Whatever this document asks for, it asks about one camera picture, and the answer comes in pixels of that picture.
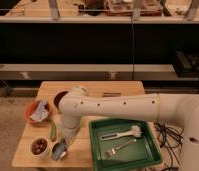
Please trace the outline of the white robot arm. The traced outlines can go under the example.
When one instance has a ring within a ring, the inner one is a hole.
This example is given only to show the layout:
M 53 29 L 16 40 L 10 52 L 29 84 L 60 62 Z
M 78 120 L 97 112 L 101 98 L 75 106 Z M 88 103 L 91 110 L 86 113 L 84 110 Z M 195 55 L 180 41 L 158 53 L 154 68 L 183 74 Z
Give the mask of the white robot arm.
M 179 171 L 199 171 L 199 94 L 90 97 L 76 86 L 59 102 L 64 135 L 73 138 L 83 116 L 104 116 L 174 125 L 184 129 Z

